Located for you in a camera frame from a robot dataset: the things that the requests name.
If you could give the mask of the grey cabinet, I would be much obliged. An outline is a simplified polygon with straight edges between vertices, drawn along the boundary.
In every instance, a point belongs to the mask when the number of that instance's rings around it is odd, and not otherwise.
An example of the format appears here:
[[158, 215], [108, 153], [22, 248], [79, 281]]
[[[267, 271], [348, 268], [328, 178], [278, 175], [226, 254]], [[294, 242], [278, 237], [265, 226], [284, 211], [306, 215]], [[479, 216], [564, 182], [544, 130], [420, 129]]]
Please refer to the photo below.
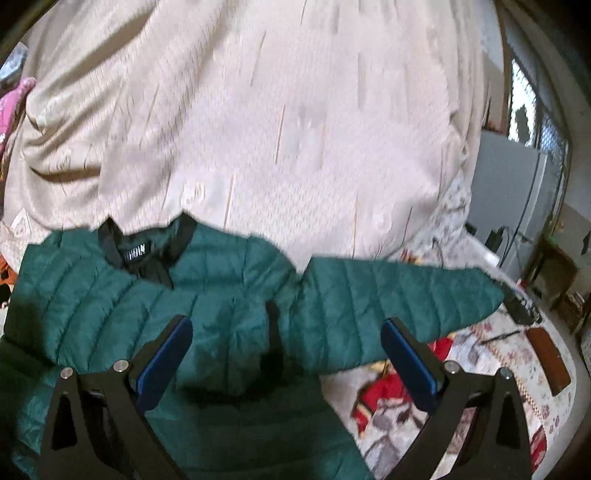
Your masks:
[[490, 131], [481, 135], [468, 225], [515, 281], [525, 277], [549, 224], [561, 167], [551, 154]]

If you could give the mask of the beige embossed quilt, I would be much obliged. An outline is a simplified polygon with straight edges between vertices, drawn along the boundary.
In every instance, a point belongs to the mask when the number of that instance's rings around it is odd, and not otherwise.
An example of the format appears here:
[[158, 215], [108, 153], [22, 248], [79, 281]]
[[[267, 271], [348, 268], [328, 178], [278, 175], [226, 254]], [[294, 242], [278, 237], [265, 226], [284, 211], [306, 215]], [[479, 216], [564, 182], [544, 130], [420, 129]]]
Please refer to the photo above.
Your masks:
[[459, 236], [480, 145], [470, 1], [59, 1], [4, 154], [1, 251], [180, 213], [315, 255]]

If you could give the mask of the red orange yellow blanket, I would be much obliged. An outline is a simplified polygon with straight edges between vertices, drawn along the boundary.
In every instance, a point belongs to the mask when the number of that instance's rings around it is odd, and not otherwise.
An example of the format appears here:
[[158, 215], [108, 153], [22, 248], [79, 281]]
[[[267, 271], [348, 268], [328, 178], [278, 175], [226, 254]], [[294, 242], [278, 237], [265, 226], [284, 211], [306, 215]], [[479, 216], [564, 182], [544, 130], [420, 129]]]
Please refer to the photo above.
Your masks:
[[389, 360], [373, 364], [370, 366], [370, 371], [378, 373], [377, 378], [359, 391], [352, 411], [352, 418], [355, 420], [360, 437], [363, 437], [381, 402], [401, 400], [408, 403], [411, 401], [403, 381]]

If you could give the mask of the pink penguin fleece garment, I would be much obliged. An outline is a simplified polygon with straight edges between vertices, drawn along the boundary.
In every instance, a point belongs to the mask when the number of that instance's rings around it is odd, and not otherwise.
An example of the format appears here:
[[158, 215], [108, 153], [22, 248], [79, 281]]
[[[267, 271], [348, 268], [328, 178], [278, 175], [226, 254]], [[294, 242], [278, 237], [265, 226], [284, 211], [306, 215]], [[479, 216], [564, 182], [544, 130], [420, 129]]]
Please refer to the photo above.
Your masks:
[[27, 77], [0, 100], [0, 141], [1, 153], [4, 153], [8, 139], [18, 121], [26, 97], [36, 85], [34, 77]]

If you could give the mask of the window with lattice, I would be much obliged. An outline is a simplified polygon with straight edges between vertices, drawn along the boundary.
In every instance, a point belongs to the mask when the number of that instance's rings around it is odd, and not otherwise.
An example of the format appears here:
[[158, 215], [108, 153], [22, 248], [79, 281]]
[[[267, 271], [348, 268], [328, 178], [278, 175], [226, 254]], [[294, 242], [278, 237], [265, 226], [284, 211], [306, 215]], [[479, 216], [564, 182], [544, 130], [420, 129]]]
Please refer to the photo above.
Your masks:
[[508, 138], [563, 160], [568, 150], [564, 120], [550, 87], [540, 88], [517, 57], [511, 58]]

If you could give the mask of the black power strip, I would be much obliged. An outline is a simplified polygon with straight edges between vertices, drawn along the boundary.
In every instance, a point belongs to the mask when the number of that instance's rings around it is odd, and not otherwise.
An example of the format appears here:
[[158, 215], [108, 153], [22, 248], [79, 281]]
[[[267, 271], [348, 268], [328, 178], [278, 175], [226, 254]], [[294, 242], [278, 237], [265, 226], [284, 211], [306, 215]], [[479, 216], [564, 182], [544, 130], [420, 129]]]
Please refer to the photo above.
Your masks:
[[542, 315], [533, 301], [523, 297], [505, 283], [500, 285], [500, 289], [504, 294], [503, 305], [517, 325], [532, 326], [542, 322]]

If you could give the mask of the brown wooden board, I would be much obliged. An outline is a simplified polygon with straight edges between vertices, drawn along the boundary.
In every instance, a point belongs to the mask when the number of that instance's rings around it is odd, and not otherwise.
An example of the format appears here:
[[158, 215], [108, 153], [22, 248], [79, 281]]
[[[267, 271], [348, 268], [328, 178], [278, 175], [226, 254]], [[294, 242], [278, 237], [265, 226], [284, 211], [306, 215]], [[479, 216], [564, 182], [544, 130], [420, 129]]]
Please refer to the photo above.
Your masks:
[[526, 337], [534, 349], [553, 397], [571, 384], [564, 360], [549, 333], [541, 327], [529, 328]]

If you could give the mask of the green quilted puffer jacket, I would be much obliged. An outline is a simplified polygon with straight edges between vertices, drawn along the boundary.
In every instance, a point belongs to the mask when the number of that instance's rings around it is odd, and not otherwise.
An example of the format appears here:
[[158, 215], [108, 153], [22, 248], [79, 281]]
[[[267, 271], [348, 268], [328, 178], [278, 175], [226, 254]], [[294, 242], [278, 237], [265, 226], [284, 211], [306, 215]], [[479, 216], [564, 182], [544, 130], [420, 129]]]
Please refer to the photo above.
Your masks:
[[392, 317], [428, 343], [503, 299], [482, 270], [315, 257], [180, 216], [123, 236], [56, 231], [28, 246], [1, 338], [1, 475], [36, 478], [62, 369], [107, 370], [177, 315], [191, 344], [149, 423], [191, 479], [368, 479], [320, 379], [382, 361]]

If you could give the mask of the floral leaf bedspread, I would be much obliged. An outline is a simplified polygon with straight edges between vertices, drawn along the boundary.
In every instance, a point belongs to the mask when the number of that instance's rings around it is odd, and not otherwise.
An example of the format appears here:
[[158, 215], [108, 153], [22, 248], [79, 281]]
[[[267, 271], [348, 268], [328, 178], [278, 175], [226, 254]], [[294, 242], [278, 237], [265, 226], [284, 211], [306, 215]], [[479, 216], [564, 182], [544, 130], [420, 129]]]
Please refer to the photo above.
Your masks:
[[[469, 181], [457, 176], [426, 227], [398, 251], [398, 258], [449, 268], [475, 266], [505, 281], [506, 275], [487, 259], [485, 247], [465, 230], [470, 200]], [[547, 478], [565, 451], [566, 441], [574, 436], [575, 429], [569, 422], [580, 391], [578, 380], [573, 379], [553, 397], [532, 345], [505, 307], [500, 307], [483, 322], [452, 334], [451, 338], [453, 343], [448, 357], [466, 371], [493, 374], [501, 367], [513, 371], [525, 409], [533, 476]], [[322, 394], [353, 435], [370, 474], [375, 479], [383, 479], [408, 451], [427, 416], [411, 401], [381, 402], [360, 437], [352, 411], [359, 391], [377, 378], [378, 373], [370, 371], [370, 366], [325, 376]]]

